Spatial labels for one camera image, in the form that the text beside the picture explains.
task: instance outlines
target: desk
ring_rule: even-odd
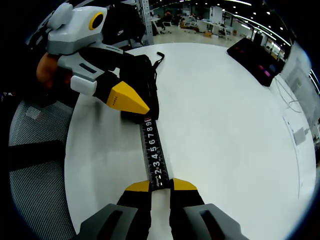
[[[283,240],[304,214],[315,187],[311,135],[298,146],[306,168],[298,174],[278,90],[260,85],[226,50],[166,43],[129,52],[146,54],[152,62],[159,59],[157,52],[165,54],[157,69],[157,126],[170,176],[197,186],[203,201],[239,222],[247,238]],[[305,125],[303,115],[299,118],[296,124]],[[66,199],[75,231],[105,205],[116,204],[127,186],[144,180],[139,126],[81,94],[65,157]],[[167,189],[152,193],[150,240],[172,239],[169,196]]]
[[[213,23],[213,22],[210,22],[210,21],[197,20],[197,22],[198,22],[198,24],[201,22],[201,23],[206,23],[206,24],[212,25],[213,28],[214,27],[222,28],[224,30],[224,33],[225,33],[225,38],[228,40],[227,27],[226,26],[221,26],[220,24]]]
[[[159,19],[160,19],[160,18],[154,17],[154,18],[151,18],[150,21],[151,21],[152,24],[155,26],[156,32],[157,32],[158,34],[161,34],[159,28],[157,27],[157,23],[156,23]]]

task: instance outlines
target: ceiling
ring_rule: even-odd
[[[196,6],[197,8],[199,7],[209,8],[210,6],[219,5],[219,7],[221,7],[222,9],[225,9],[227,14],[229,12],[231,14],[242,16],[249,20],[251,20],[252,18],[252,20],[255,21],[256,23],[259,23],[267,27],[267,29],[273,31],[274,33],[282,37],[284,40],[286,40],[288,43],[291,43],[290,40],[294,39],[294,35],[291,29],[289,28],[287,29],[287,26],[284,24],[284,22],[281,20],[278,14],[272,11],[262,0],[243,0],[243,2],[251,5],[229,1],[229,0],[184,0],[184,2],[179,2],[179,0],[161,0],[161,1],[149,0],[149,3],[153,5],[153,8],[165,6],[170,3],[177,3],[178,5],[181,5],[181,6],[183,4],[184,5],[191,4],[193,6]],[[254,27],[258,27],[258,25],[253,22],[248,21],[248,23],[250,23]],[[261,26],[259,26],[259,28],[262,28],[266,32],[269,32],[268,30],[264,29]],[[269,33],[271,33],[271,35],[276,38],[275,42],[279,46],[284,43],[284,41],[281,40],[279,37],[277,37],[274,33],[273,34],[272,32],[269,32]]]

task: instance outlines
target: cable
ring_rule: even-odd
[[[294,112],[296,112],[296,113],[301,113],[301,111],[297,111],[297,110],[295,110],[295,109],[293,109],[291,106],[290,106],[290,103],[293,103],[293,102],[298,102],[298,100],[294,100],[294,98],[287,92],[287,90],[284,88],[284,86],[282,86],[282,84],[281,84],[281,86],[282,86],[282,88],[286,91],[286,93],[291,97],[291,99],[292,99],[292,101],[290,101],[289,103],[284,99],[284,97],[282,96],[282,94],[281,94],[281,91],[280,91],[280,88],[279,88],[279,84],[278,84],[278,79],[275,77],[274,78],[275,79],[275,83],[276,83],[276,86],[277,86],[277,88],[278,88],[278,91],[279,91],[279,94],[280,94],[280,96],[281,96],[281,98],[282,98],[282,100],[286,103],[286,105],[292,110],[292,111],[294,111]]]

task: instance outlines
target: black strap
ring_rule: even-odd
[[[158,54],[161,57],[161,59],[158,60],[158,61],[155,61],[155,63],[153,64],[153,67],[154,67],[155,70],[160,65],[160,63],[163,61],[163,59],[165,58],[165,55],[162,52],[158,51],[156,54]]]

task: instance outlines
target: tape measure numbers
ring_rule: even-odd
[[[140,125],[140,132],[145,167],[151,183],[151,190],[170,188],[170,179],[156,121],[152,120],[151,117],[145,118],[144,123]]]

